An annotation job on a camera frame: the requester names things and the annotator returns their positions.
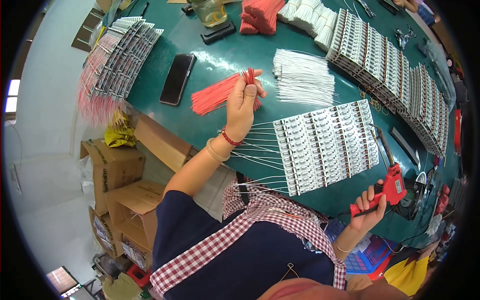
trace floor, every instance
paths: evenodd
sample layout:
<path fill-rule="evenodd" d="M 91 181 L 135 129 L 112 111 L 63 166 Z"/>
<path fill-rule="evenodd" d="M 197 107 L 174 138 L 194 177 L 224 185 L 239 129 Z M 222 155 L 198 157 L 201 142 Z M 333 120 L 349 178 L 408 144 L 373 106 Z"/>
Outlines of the floor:
<path fill-rule="evenodd" d="M 136 147 L 146 156 L 142 178 L 166 185 L 175 173 L 143 146 L 141 142 L 137 142 Z M 193 156 L 197 152 L 197 150 L 193 149 L 190 155 Z M 193 198 L 198 206 L 219 222 L 222 221 L 223 214 L 223 190 L 235 177 L 235 171 L 225 165 L 220 165 L 204 187 Z"/>

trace black strap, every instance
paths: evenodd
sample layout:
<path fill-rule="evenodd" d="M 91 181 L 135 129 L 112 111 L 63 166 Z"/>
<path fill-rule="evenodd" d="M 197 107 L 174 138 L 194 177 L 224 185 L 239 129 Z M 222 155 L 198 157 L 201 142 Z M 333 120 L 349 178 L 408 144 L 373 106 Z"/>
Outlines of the black strap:
<path fill-rule="evenodd" d="M 237 171 L 237 182 L 238 183 L 244 183 L 245 182 L 245 175 Z M 239 185 L 240 192 L 243 194 L 241 195 L 241 200 L 243 201 L 243 204 L 248 205 L 250 203 L 250 199 L 248 199 L 248 190 L 247 187 L 244 185 Z"/>

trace hand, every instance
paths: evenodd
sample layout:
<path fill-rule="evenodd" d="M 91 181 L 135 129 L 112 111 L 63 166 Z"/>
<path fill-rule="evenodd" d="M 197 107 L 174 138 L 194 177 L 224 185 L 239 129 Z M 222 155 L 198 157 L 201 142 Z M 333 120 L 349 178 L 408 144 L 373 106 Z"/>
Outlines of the hand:
<path fill-rule="evenodd" d="M 262 70 L 255 70 L 255 77 L 261 74 Z M 255 79 L 255 84 L 246 85 L 245 80 L 240 76 L 228 96 L 225 133 L 234 142 L 243 140 L 252 127 L 253 102 L 256 95 L 261 98 L 267 96 L 260 81 Z"/>
<path fill-rule="evenodd" d="M 383 183 L 384 181 L 381 179 L 377 181 L 377 184 L 382 185 Z M 359 206 L 360 210 L 369 209 L 369 201 L 373 200 L 374 195 L 375 192 L 373 190 L 373 186 L 371 185 L 368 187 L 368 191 L 363 191 L 361 197 L 358 197 L 355 203 Z M 376 211 L 362 216 L 352 216 L 352 219 L 350 220 L 350 224 L 348 226 L 350 226 L 352 230 L 355 230 L 361 234 L 366 234 L 384 217 L 386 207 L 386 195 L 383 195 L 380 198 Z"/>
<path fill-rule="evenodd" d="M 393 3 L 395 3 L 395 5 L 400 6 L 400 7 L 405 6 L 405 4 L 403 3 L 403 0 L 393 0 Z"/>

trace smartphone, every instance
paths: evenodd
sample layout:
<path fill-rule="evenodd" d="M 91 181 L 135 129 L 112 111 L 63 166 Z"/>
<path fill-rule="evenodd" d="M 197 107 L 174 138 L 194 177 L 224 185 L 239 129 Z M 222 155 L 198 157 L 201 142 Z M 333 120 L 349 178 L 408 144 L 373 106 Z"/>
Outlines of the smartphone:
<path fill-rule="evenodd" d="M 163 86 L 160 102 L 172 106 L 177 106 L 180 103 L 183 89 L 187 83 L 188 75 L 195 62 L 195 55 L 193 54 L 177 54 L 173 60 L 170 70 L 168 71 L 167 79 Z"/>

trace stool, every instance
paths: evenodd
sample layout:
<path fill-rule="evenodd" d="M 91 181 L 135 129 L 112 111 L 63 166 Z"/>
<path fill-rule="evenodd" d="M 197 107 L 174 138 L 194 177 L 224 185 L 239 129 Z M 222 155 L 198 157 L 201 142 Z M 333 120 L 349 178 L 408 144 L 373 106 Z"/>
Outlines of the stool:
<path fill-rule="evenodd" d="M 136 264 L 133 264 L 130 269 L 128 269 L 127 275 L 130 276 L 136 284 L 143 288 L 148 282 L 150 282 L 150 276 L 152 275 L 152 269 L 148 269 L 147 271 L 148 273 L 140 269 Z"/>

